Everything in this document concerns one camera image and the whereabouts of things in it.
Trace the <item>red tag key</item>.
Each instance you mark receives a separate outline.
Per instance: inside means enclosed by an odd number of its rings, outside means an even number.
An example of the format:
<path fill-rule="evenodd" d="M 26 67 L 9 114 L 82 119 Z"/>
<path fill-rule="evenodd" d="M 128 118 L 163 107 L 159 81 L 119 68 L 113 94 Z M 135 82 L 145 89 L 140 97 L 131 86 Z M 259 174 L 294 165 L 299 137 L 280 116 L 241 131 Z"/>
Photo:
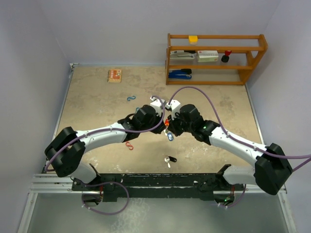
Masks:
<path fill-rule="evenodd" d="M 164 122 L 164 124 L 165 124 L 164 134 L 167 136 L 168 133 L 169 133 L 169 130 L 168 130 L 168 127 L 169 127 L 169 120 L 166 119 L 165 122 Z"/>

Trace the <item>blue tag key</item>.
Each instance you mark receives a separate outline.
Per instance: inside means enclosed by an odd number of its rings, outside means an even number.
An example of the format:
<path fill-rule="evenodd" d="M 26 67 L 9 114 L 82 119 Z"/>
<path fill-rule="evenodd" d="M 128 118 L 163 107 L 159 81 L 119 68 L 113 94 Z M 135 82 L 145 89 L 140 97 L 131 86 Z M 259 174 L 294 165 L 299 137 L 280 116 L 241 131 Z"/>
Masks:
<path fill-rule="evenodd" d="M 174 136 L 172 133 L 167 133 L 167 137 L 169 141 L 173 141 L 174 140 Z"/>

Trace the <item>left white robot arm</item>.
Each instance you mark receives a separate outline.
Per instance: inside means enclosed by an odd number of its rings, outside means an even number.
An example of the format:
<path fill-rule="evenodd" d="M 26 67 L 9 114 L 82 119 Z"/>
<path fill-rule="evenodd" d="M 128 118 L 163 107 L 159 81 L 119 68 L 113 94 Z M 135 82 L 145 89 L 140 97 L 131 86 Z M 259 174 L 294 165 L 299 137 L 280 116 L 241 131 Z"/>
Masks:
<path fill-rule="evenodd" d="M 136 139 L 141 133 L 160 134 L 165 127 L 164 113 L 164 107 L 149 104 L 99 129 L 75 131 L 66 127 L 44 151 L 49 160 L 45 171 L 52 167 L 58 177 L 72 176 L 83 182 L 88 190 L 95 190 L 100 185 L 99 174 L 92 165 L 82 162 L 83 155 L 99 147 Z"/>

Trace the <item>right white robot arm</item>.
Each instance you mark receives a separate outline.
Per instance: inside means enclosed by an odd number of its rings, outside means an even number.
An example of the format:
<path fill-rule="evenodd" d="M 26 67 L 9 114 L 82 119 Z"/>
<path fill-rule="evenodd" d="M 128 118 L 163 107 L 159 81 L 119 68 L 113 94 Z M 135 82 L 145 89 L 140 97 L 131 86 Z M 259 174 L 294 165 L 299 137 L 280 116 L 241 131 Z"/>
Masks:
<path fill-rule="evenodd" d="M 293 169 L 279 145 L 266 146 L 237 136 L 217 122 L 204 120 L 193 104 L 170 103 L 165 108 L 171 112 L 168 130 L 175 136 L 190 133 L 197 141 L 224 149 L 249 164 L 225 167 L 216 178 L 221 190 L 236 184 L 251 184 L 276 195 L 292 174 Z"/>

